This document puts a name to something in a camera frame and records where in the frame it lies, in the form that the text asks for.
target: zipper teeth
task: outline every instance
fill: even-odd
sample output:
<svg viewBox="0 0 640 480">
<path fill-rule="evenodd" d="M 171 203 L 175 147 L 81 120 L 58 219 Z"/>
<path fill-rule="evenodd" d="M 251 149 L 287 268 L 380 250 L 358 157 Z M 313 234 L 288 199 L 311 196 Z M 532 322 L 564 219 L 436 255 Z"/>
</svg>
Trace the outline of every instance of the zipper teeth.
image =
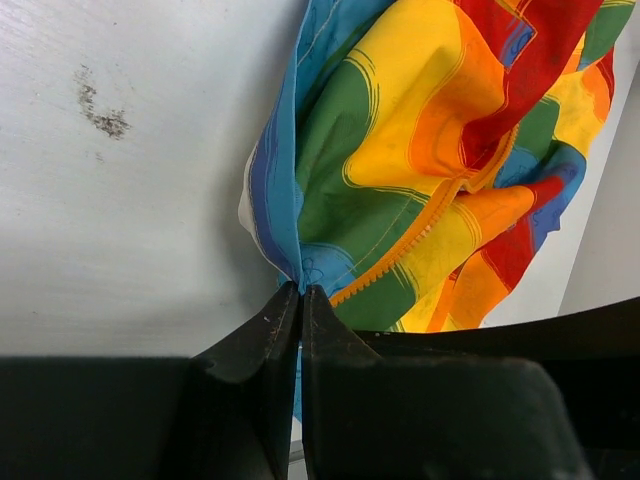
<svg viewBox="0 0 640 480">
<path fill-rule="evenodd" d="M 494 164 L 490 170 L 495 169 L 497 171 L 497 169 L 500 168 L 500 166 L 502 166 L 502 164 L 505 162 L 505 160 L 509 156 L 509 153 L 513 149 L 513 145 L 515 144 L 517 133 L 518 133 L 518 126 L 516 126 L 513 130 L 511 130 L 511 132 L 509 132 L 509 138 L 506 144 L 504 145 L 502 151 L 499 154 L 500 158 L 497 162 L 497 166 L 496 164 Z M 483 180 L 490 177 L 491 177 L 490 175 L 485 174 L 483 175 Z M 431 215 L 429 215 L 428 219 L 425 222 L 425 226 L 422 227 L 417 233 L 410 236 L 411 240 L 407 241 L 406 244 L 399 247 L 398 251 L 392 254 L 389 259 L 385 261 L 383 257 L 381 261 L 374 264 L 371 268 L 369 268 L 369 270 L 367 270 L 360 277 L 355 279 L 349 286 L 342 289 L 341 291 L 336 293 L 333 297 L 331 297 L 330 299 L 331 305 L 334 308 L 337 307 L 338 305 L 343 303 L 345 300 L 348 300 L 356 293 L 359 293 L 365 288 L 367 288 L 368 286 L 370 286 L 379 278 L 382 278 L 383 275 L 386 275 L 387 273 L 389 273 L 389 271 L 398 263 L 398 261 L 402 257 L 404 257 L 411 250 L 413 250 L 422 241 L 422 239 L 424 239 L 427 235 L 429 235 L 429 232 L 431 232 L 435 224 L 438 223 L 438 221 L 440 220 L 440 217 L 442 217 L 442 214 L 450 205 L 453 198 L 455 198 L 456 194 L 458 193 L 458 191 L 460 190 L 460 188 L 464 183 L 465 183 L 464 180 L 459 180 L 459 179 L 452 180 L 451 185 L 449 185 L 446 188 L 446 191 L 442 195 L 442 198 L 439 200 L 436 200 L 436 201 L 439 201 L 440 204 L 431 213 Z M 407 234 L 411 234 L 413 230 L 414 229 L 412 228 L 407 230 L 407 232 L 405 233 L 405 235 L 403 235 L 403 237 L 408 236 Z M 402 244 L 402 242 L 403 242 L 403 238 L 401 237 L 398 240 L 397 244 Z"/>
</svg>

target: multicolored cloth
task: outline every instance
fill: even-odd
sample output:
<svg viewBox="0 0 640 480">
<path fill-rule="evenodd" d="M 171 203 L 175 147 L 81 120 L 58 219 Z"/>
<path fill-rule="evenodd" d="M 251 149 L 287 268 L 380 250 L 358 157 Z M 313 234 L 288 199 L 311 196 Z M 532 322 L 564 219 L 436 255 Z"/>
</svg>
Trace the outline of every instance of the multicolored cloth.
<svg viewBox="0 0 640 480">
<path fill-rule="evenodd" d="M 311 0 L 243 224 L 352 328 L 479 326 L 560 227 L 633 5 Z"/>
</svg>

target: white wall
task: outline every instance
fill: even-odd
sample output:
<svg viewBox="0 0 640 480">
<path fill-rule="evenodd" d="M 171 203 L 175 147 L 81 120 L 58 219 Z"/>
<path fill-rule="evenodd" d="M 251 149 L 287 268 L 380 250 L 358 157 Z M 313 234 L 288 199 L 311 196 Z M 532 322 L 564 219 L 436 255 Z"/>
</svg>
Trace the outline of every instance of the white wall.
<svg viewBox="0 0 640 480">
<path fill-rule="evenodd" d="M 304 3 L 0 3 L 0 354 L 195 354 L 262 306 L 237 204 Z"/>
<path fill-rule="evenodd" d="M 640 75 L 636 74 L 561 313 L 640 295 Z"/>
</svg>

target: orange stripe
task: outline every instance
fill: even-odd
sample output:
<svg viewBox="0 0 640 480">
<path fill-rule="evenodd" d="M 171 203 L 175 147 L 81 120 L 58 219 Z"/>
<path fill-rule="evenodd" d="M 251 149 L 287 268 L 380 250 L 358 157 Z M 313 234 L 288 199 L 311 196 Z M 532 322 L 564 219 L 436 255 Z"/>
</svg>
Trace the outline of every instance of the orange stripe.
<svg viewBox="0 0 640 480">
<path fill-rule="evenodd" d="M 424 105 L 409 146 L 411 167 L 424 174 L 465 174 L 462 131 L 504 104 L 504 67 L 467 15 L 456 10 L 463 45 L 459 68 Z"/>
</svg>

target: orange zipper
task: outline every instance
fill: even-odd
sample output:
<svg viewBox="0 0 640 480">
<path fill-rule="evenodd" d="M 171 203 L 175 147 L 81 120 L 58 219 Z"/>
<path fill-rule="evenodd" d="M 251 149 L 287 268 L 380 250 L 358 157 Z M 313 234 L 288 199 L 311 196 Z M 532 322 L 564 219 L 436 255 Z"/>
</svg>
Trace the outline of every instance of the orange zipper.
<svg viewBox="0 0 640 480">
<path fill-rule="evenodd" d="M 420 212 L 415 221 L 400 239 L 398 239 L 395 245 L 369 268 L 369 270 L 356 278 L 346 288 L 333 295 L 330 299 L 331 305 L 333 307 L 340 305 L 349 297 L 361 292 L 384 274 L 388 273 L 404 255 L 410 252 L 429 234 L 447 207 L 451 205 L 460 188 L 465 187 L 468 192 L 475 193 L 494 178 L 500 167 L 504 165 L 504 162 L 509 157 L 517 134 L 518 126 L 516 125 L 515 128 L 502 137 L 498 145 L 498 150 L 489 164 L 472 178 L 454 178 L 445 180 L 440 184 L 431 196 L 429 202 L 422 209 L 422 212 Z"/>
</svg>

